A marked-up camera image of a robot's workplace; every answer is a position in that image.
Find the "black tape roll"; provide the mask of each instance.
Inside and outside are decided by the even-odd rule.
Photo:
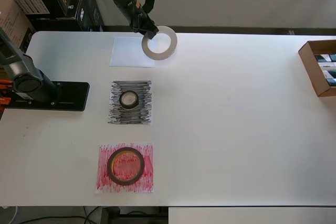
[[[128,94],[133,95],[133,96],[135,97],[135,101],[134,101],[133,103],[131,103],[131,104],[125,104],[125,103],[123,103],[123,101],[122,101],[122,98],[123,98],[124,96],[128,95]],[[123,93],[120,95],[120,97],[119,97],[119,103],[120,103],[120,105],[121,105],[124,109],[127,109],[127,110],[134,109],[136,106],[139,105],[139,97],[138,97],[138,94],[135,93],[134,91],[131,91],[131,90],[129,90],[129,91],[125,91],[125,92],[123,92]]]
[[[118,154],[120,154],[122,152],[133,153],[135,156],[138,157],[139,162],[140,162],[140,169],[139,169],[138,174],[134,178],[129,179],[129,180],[120,180],[113,173],[113,167],[112,167],[113,160],[118,156]],[[121,185],[121,186],[129,186],[129,185],[132,185],[135,182],[137,182],[141,178],[144,169],[145,169],[145,161],[143,159],[142,154],[138,150],[136,150],[134,148],[131,148],[131,147],[124,147],[124,148],[120,148],[120,149],[116,150],[115,152],[113,152],[113,154],[110,156],[110,158],[107,162],[107,173],[108,173],[110,179],[113,182],[115,182],[116,184]]]

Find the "red scribbled paper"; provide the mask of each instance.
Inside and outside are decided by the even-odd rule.
[[[123,147],[132,147],[137,149],[143,156],[145,168],[141,178],[133,185],[120,186],[114,183],[107,173],[107,162],[109,157],[116,150]],[[154,185],[154,169],[153,169],[153,144],[151,143],[122,143],[112,145],[101,145],[98,161],[98,176],[96,184],[96,193],[112,193],[120,191],[131,191],[135,193],[151,193]]]

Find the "black mounting plate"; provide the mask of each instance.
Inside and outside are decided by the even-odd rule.
[[[15,91],[8,92],[6,97],[12,100],[6,109],[26,110],[64,110],[83,111],[89,94],[90,85],[87,82],[53,81],[58,89],[58,98],[50,103],[25,100]]]

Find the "white tape ring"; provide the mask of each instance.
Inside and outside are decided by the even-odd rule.
[[[149,58],[151,58],[153,60],[165,60],[165,59],[169,58],[170,55],[172,55],[174,53],[175,49],[176,49],[177,35],[172,28],[169,28],[167,26],[158,26],[157,28],[159,29],[158,34],[166,34],[170,37],[170,45],[169,45],[168,49],[165,52],[160,52],[160,53],[152,52],[148,47],[149,39],[148,39],[147,36],[143,37],[142,42],[141,42],[141,46],[142,46],[143,52]]]

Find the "white table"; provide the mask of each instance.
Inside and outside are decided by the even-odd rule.
[[[169,224],[334,224],[336,208],[316,207],[173,207]]]
[[[123,68],[115,36],[136,35],[34,35],[36,67],[90,93],[83,112],[5,110],[0,206],[336,205],[336,98],[297,53],[332,37],[178,34],[167,64]],[[112,80],[153,81],[152,125],[107,123]],[[96,195],[99,145],[132,141],[154,144],[154,192]]]

